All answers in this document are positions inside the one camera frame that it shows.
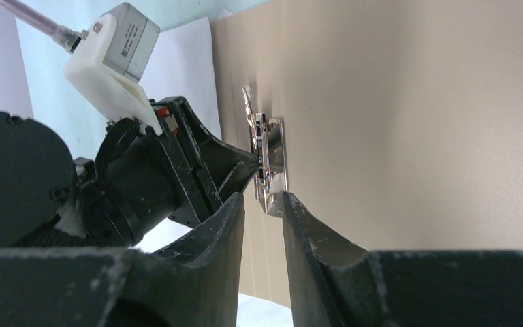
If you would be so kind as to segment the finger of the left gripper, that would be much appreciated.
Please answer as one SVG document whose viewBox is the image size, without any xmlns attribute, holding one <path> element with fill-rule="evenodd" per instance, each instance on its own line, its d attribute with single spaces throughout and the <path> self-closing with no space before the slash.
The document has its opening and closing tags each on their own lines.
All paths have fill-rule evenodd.
<svg viewBox="0 0 523 327">
<path fill-rule="evenodd" d="M 180 117 L 192 174 L 208 209 L 215 212 L 233 193 L 244 191 L 257 172 L 259 156 L 213 135 L 184 97 Z"/>
</svg>

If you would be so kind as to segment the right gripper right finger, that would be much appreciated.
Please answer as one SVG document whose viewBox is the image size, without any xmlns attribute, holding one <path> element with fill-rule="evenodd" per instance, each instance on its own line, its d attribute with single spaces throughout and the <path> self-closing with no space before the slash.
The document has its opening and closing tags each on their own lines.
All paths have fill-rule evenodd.
<svg viewBox="0 0 523 327">
<path fill-rule="evenodd" d="M 523 251 L 368 251 L 281 203 L 295 326 L 523 326 Z"/>
</svg>

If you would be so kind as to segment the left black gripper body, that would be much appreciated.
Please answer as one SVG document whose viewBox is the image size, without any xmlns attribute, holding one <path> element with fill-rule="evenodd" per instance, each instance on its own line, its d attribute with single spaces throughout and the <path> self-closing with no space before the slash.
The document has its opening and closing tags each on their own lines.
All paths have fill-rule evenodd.
<svg viewBox="0 0 523 327">
<path fill-rule="evenodd" d="M 126 123 L 107 128 L 94 160 L 75 165 L 82 194 L 86 241 L 99 246 L 133 246 L 164 219 L 195 227 L 221 207 L 205 154 L 213 140 L 186 98 L 150 101 L 164 128 Z"/>
</svg>

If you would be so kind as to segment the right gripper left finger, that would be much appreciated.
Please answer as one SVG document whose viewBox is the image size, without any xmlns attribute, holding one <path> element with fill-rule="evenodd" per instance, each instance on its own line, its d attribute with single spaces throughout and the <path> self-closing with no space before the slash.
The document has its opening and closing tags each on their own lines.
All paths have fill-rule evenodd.
<svg viewBox="0 0 523 327">
<path fill-rule="evenodd" d="M 235 326 L 244 197 L 152 254 L 0 249 L 0 326 Z"/>
</svg>

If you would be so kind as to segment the silver metal folder clip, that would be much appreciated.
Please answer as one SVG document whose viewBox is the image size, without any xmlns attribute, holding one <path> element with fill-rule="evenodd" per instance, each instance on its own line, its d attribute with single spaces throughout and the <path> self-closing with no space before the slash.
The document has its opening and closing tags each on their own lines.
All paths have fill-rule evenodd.
<svg viewBox="0 0 523 327">
<path fill-rule="evenodd" d="M 282 118 L 254 111 L 249 86 L 242 87 L 244 107 L 249 125 L 251 152 L 258 156 L 255 173 L 255 198 L 265 214 L 281 217 L 283 204 L 279 194 L 289 191 L 285 125 Z"/>
</svg>

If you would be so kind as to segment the white paper sheet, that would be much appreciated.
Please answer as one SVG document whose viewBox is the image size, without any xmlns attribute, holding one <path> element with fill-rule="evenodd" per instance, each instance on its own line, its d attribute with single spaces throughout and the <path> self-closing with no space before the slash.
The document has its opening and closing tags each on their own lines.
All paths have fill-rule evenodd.
<svg viewBox="0 0 523 327">
<path fill-rule="evenodd" d="M 220 138 L 209 19 L 161 32 L 140 86 L 154 100 L 185 97 L 204 126 Z"/>
<path fill-rule="evenodd" d="M 262 298 L 239 293 L 237 327 L 292 327 L 291 309 Z"/>
</svg>

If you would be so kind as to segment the tan cardboard folder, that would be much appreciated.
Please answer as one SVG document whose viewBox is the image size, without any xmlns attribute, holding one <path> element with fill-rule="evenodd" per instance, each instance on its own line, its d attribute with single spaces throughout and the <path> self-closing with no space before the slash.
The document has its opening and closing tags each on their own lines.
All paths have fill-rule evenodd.
<svg viewBox="0 0 523 327">
<path fill-rule="evenodd" d="M 325 224 L 366 249 L 523 250 L 523 1 L 271 1 L 211 29 L 223 139 L 249 146 L 248 85 Z"/>
</svg>

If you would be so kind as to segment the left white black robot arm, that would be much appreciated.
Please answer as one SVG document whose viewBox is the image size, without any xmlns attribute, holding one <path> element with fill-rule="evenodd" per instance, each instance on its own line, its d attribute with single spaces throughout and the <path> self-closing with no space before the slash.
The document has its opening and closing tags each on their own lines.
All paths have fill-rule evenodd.
<svg viewBox="0 0 523 327">
<path fill-rule="evenodd" d="M 0 247 L 130 247 L 164 219 L 201 224 L 257 172 L 184 97 L 151 100 L 163 128 L 109 123 L 94 159 L 46 125 L 0 112 Z"/>
</svg>

